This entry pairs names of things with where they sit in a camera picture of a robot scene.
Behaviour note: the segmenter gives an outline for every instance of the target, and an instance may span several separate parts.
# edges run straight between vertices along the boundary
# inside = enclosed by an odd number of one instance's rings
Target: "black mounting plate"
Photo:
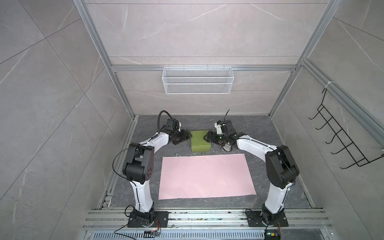
[[[245,215],[247,216],[247,221],[248,221],[248,226],[250,227],[266,227],[263,223],[262,223],[262,218],[260,216],[261,214],[261,210],[260,211],[245,211]],[[288,221],[285,217],[285,213],[283,212],[283,214],[277,218],[277,220],[275,221],[276,223],[273,224],[273,225],[269,225],[270,227],[278,227],[279,226],[279,223],[280,223],[280,227],[288,227]]]
[[[155,212],[154,218],[157,218],[159,220],[160,227],[167,227],[168,216],[169,216],[169,212],[161,211],[161,212]],[[150,227],[156,227],[156,224],[157,223],[155,220]],[[141,225],[140,221],[138,221],[137,219],[133,219],[131,222],[128,223],[127,227],[143,227],[143,225]]]

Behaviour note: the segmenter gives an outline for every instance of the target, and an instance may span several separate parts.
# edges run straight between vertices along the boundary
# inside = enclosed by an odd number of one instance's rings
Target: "pink sheet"
[[[256,195],[244,154],[163,157],[159,200]]]

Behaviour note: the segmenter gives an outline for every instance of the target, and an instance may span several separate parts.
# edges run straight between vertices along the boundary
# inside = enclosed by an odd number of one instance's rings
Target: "black metal hook rack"
[[[342,150],[346,150],[348,153],[349,153],[349,155],[351,156],[351,158],[353,159],[353,161],[354,161],[354,163],[353,164],[351,164],[351,165],[349,165],[348,167],[340,167],[341,169],[347,169],[347,168],[349,168],[349,167],[352,167],[353,165],[357,165],[357,166],[359,166],[359,167],[361,167],[361,166],[364,166],[364,165],[366,165],[366,164],[368,164],[368,163],[371,163],[371,162],[373,162],[373,161],[376,161],[376,160],[378,160],[378,159],[380,159],[380,158],[382,158],[382,157],[384,157],[384,154],[382,154],[380,157],[378,157],[378,158],[376,158],[376,159],[373,159],[373,160],[371,160],[371,161],[369,161],[366,157],[365,157],[365,155],[360,151],[360,149],[356,146],[356,144],[353,142],[353,140],[350,138],[350,136],[347,134],[347,132],[345,132],[345,130],[341,127],[341,125],[338,123],[338,121],[332,116],[332,114],[328,111],[328,109],[323,105],[323,102],[324,102],[324,98],[325,98],[325,94],[327,93],[327,89],[326,88],[324,88],[323,89],[323,91],[321,92],[321,93],[324,93],[324,95],[323,95],[323,99],[322,99],[322,101],[321,101],[321,104],[320,104],[320,106],[317,108],[317,113],[316,113],[316,115],[313,117],[313,118],[309,118],[310,120],[312,120],[312,119],[314,119],[318,114],[320,114],[322,117],[323,117],[323,119],[325,120],[325,123],[324,123],[324,125],[321,127],[321,128],[316,128],[316,130],[320,130],[320,129],[322,129],[324,126],[326,126],[326,125],[328,125],[330,128],[331,128],[331,130],[334,132],[334,135],[333,135],[333,138],[332,138],[332,140],[330,141],[330,142],[325,142],[326,144],[330,144],[334,139],[335,139],[335,137],[337,137],[338,139],[339,139],[339,141],[341,142],[341,144],[344,146],[341,150],[339,150],[338,152],[335,152],[335,153],[333,153],[333,152],[331,152],[331,154],[338,154],[339,152],[341,152]],[[321,113],[321,111],[322,110],[325,110],[330,116],[331,116],[331,118],[329,118],[328,120],[324,117],[324,115]],[[335,131],[335,129],[329,124],[329,121],[331,121],[331,120],[334,120],[335,122],[336,122],[336,124],[340,127],[340,130],[339,131]],[[341,140],[341,138],[339,137],[339,133],[341,133],[341,132],[343,132],[347,137],[348,137],[348,139],[351,141],[351,143],[349,143],[349,144],[345,144],[342,140]],[[361,160],[358,160],[358,161],[356,161],[356,159],[353,157],[353,155],[351,154],[351,152],[348,150],[348,147],[349,146],[351,146],[351,145],[353,145],[353,146],[355,146],[356,147],[356,149],[360,152],[360,154],[363,156],[363,158],[361,159]]]

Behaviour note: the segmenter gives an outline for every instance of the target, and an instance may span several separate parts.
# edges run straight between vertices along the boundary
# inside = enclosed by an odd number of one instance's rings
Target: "wire mesh basket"
[[[230,67],[166,67],[162,80],[166,94],[230,93]]]

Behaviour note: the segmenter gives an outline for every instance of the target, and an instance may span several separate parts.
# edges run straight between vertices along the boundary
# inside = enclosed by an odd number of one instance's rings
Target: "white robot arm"
[[[154,219],[153,200],[149,191],[149,179],[153,172],[154,153],[162,146],[173,142],[174,145],[190,138],[188,130],[181,130],[181,124],[170,119],[167,124],[151,138],[141,143],[131,143],[123,165],[123,174],[130,181],[134,195],[135,208],[130,216],[140,220],[143,226],[150,226]],[[265,225],[273,225],[282,216],[284,202],[290,187],[295,183],[299,174],[296,163],[289,149],[282,146],[274,146],[263,143],[244,133],[236,133],[230,120],[215,123],[217,132],[208,132],[204,139],[221,145],[227,152],[232,147],[247,151],[266,163],[267,177],[270,180],[268,197],[262,206],[261,219]]]
[[[284,202],[290,187],[294,185],[299,169],[288,147],[263,143],[244,133],[236,133],[230,120],[215,123],[217,132],[208,132],[204,139],[221,145],[230,152],[232,147],[247,151],[266,164],[270,180],[268,197],[262,207],[262,221],[273,225],[284,212]]]
[[[143,226],[150,226],[154,221],[154,206],[149,190],[149,179],[154,166],[154,154],[162,146],[173,142],[177,145],[190,138],[188,130],[181,130],[181,123],[172,118],[162,128],[159,126],[161,111],[157,119],[158,131],[153,137],[141,143],[131,143],[127,149],[122,173],[130,181],[135,195],[135,207],[130,218],[137,218]]]

